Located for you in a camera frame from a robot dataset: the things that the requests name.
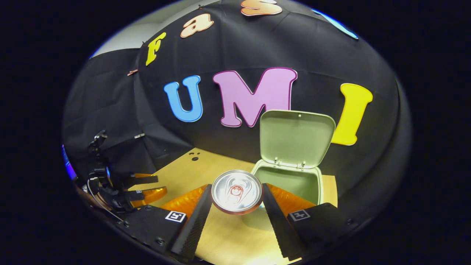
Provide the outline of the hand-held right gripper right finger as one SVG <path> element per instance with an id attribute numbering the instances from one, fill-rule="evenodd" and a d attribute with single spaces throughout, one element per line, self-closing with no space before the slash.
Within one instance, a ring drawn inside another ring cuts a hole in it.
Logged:
<path id="1" fill-rule="evenodd" d="M 290 261 L 318 258 L 355 231 L 355 220 L 331 203 L 314 205 L 269 183 L 262 186 L 281 255 Z"/>

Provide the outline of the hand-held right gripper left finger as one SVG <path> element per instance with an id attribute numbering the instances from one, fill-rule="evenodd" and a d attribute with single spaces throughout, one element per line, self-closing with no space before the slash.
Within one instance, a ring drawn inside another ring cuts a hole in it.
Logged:
<path id="1" fill-rule="evenodd" d="M 190 263 L 212 205 L 204 185 L 162 207 L 144 206 L 123 221 L 123 233 L 150 250 Z"/>

